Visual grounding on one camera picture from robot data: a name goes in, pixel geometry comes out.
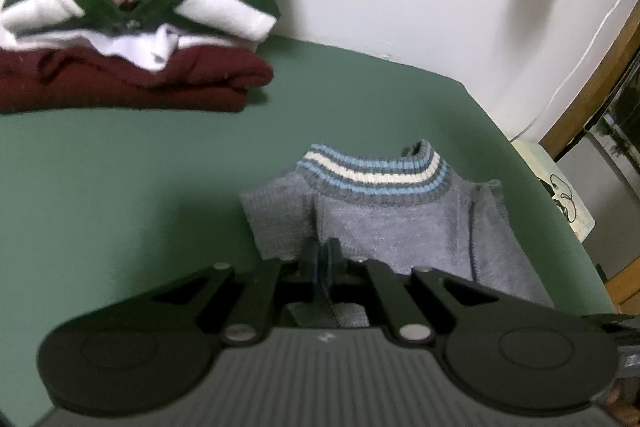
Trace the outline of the grey knit sweater striped collar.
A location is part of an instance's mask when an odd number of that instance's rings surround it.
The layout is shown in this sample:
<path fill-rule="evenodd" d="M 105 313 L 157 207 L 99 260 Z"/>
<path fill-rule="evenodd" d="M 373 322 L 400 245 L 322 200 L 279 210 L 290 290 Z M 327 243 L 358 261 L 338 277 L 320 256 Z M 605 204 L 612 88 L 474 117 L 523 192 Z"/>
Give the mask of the grey knit sweater striped collar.
<path fill-rule="evenodd" d="M 397 158 L 314 144 L 240 201 L 265 259 L 297 256 L 309 239 L 338 239 L 344 255 L 380 260 L 402 275 L 424 265 L 552 303 L 512 231 L 501 183 L 461 178 L 425 140 Z"/>

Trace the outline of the green table mat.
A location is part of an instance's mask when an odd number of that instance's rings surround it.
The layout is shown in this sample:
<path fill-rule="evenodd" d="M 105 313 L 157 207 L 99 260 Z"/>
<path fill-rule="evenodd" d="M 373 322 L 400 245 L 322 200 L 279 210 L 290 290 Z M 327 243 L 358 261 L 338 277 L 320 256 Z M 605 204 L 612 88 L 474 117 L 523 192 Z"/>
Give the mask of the green table mat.
<path fill-rule="evenodd" d="M 239 114 L 69 109 L 1 121 L 1 408 L 29 426 L 50 401 L 36 353 L 79 314 L 228 260 L 257 257 L 242 192 L 323 143 L 396 157 L 430 142 L 462 178 L 502 184 L 511 228 L 555 306 L 613 303 L 561 211 L 457 81 L 272 37 L 269 86 Z"/>

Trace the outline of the dark red folded sweater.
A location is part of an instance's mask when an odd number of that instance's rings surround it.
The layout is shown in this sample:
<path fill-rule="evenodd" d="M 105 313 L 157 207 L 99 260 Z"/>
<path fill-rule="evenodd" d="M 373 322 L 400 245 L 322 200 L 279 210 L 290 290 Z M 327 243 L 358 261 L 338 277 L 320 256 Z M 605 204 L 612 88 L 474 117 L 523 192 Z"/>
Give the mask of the dark red folded sweater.
<path fill-rule="evenodd" d="M 272 67 L 249 50 L 194 46 L 149 72 L 88 48 L 1 52 L 1 112 L 66 108 L 179 109 L 239 113 Z"/>

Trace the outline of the white side table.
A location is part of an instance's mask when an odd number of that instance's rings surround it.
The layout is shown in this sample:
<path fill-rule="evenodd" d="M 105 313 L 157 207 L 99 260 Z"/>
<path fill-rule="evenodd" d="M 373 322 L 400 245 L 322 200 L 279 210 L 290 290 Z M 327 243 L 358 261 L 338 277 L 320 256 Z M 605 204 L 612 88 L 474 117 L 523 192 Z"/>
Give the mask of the white side table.
<path fill-rule="evenodd" d="M 544 189 L 559 208 L 566 222 L 578 238 L 584 243 L 596 225 L 596 220 L 578 195 L 575 187 L 546 150 L 539 144 L 515 140 L 512 146 L 518 151 L 530 170 L 540 181 Z"/>

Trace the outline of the white folded shirt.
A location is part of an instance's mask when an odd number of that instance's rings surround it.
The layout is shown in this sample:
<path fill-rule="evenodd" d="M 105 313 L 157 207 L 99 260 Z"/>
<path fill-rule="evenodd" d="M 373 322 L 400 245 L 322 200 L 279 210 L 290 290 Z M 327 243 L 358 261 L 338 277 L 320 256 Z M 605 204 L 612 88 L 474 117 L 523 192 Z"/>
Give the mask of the white folded shirt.
<path fill-rule="evenodd" d="M 68 49 L 72 46 L 93 49 L 102 56 L 124 58 L 134 66 L 148 72 L 164 69 L 178 50 L 191 46 L 226 46 L 237 48 L 241 41 L 229 36 L 187 35 L 168 25 L 153 32 L 109 36 L 88 29 L 46 31 L 41 34 L 19 37 L 1 27 L 1 46 L 10 51 L 36 49 Z"/>

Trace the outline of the green white collared garment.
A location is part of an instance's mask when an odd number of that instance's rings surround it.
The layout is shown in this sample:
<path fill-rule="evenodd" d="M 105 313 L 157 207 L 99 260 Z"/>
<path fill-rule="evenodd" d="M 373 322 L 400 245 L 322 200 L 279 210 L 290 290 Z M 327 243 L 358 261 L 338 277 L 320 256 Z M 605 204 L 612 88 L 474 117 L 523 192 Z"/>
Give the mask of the green white collared garment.
<path fill-rule="evenodd" d="M 280 17 L 276 0 L 4 0 L 1 25 L 17 36 L 88 29 L 110 36 L 164 25 L 261 42 Z"/>

